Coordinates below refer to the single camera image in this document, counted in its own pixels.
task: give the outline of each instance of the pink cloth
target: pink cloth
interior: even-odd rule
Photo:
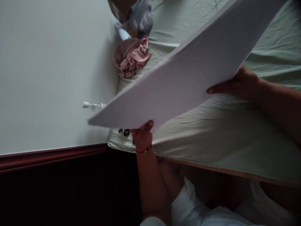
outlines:
[[[151,57],[148,51],[148,38],[127,39],[117,45],[114,50],[113,60],[119,68],[119,75],[124,78],[132,78],[136,68],[142,68]]]

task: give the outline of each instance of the hand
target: hand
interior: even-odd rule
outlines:
[[[148,121],[143,129],[132,129],[133,140],[136,145],[136,152],[145,151],[153,141],[153,134],[150,132],[154,125],[152,120]]]
[[[258,78],[254,72],[242,65],[233,79],[212,86],[207,89],[207,93],[228,93],[233,96],[251,100],[259,93],[260,85],[264,82],[266,81]]]

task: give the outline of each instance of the mattress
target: mattress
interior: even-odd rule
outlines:
[[[120,78],[118,91],[163,60],[226,2],[151,1],[154,25],[149,34],[149,47],[152,57],[132,79]],[[245,65],[268,81],[301,90],[301,12],[297,4],[286,2]],[[110,130],[108,145],[127,152],[135,149],[132,136],[125,137],[118,129]],[[301,184],[298,144],[264,112],[248,101],[226,94],[215,95],[165,123],[153,134],[153,148],[161,157]]]

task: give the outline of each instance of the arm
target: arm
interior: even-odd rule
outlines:
[[[207,92],[229,93],[256,103],[301,145],[300,91],[258,78],[242,66],[232,80],[217,84]]]
[[[144,152],[152,142],[150,133],[152,126],[153,122],[149,121],[143,130],[132,130],[136,145],[143,219],[154,216],[161,219],[166,225],[171,225],[171,197],[167,185],[153,149],[150,148]]]

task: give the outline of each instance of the white poster board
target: white poster board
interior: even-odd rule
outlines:
[[[89,124],[140,128],[166,121],[211,97],[206,90],[231,79],[284,0],[230,0],[195,35],[121,91]]]

